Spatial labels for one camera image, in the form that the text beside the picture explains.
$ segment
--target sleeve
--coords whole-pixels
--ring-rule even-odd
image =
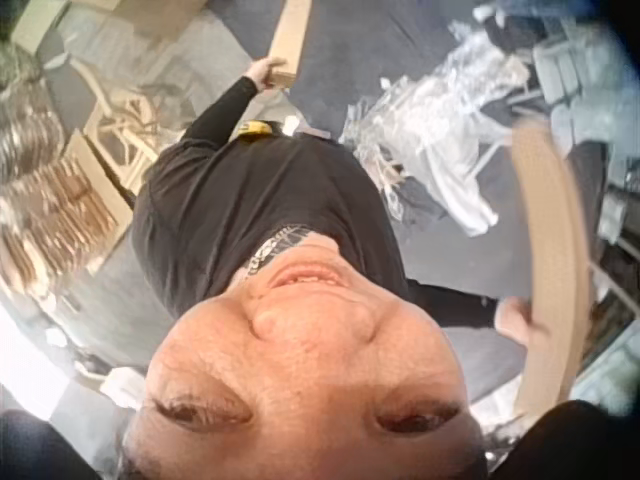
[[[493,328],[498,301],[492,298],[421,285],[407,280],[413,303],[433,317],[443,328]]]
[[[187,129],[183,140],[206,140],[218,149],[231,137],[249,102],[258,94],[253,80],[242,77]]]

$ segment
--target hand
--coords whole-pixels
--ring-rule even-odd
[[[258,91],[263,92],[264,90],[273,88],[273,84],[271,83],[271,71],[273,67],[279,67],[285,63],[287,63],[287,61],[282,58],[266,57],[253,62],[244,76],[253,80]]]

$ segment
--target cardboard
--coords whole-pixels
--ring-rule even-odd
[[[67,0],[31,0],[11,33],[11,41],[35,55]]]

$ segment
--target yellow tape measure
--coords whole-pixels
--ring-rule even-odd
[[[268,123],[251,120],[238,130],[238,136],[245,135],[273,135],[273,129]]]

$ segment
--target eye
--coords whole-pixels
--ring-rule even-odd
[[[387,432],[399,435],[428,433],[437,430],[460,412],[455,404],[418,402],[387,406],[378,411],[378,424]]]
[[[378,418],[382,428],[391,433],[409,435],[427,433],[439,428],[446,422],[442,417],[432,415],[411,415],[403,418]]]
[[[251,420],[252,414],[246,409],[229,409],[227,406],[200,406],[193,403],[164,405],[155,401],[155,408],[166,419],[194,431],[239,425]]]

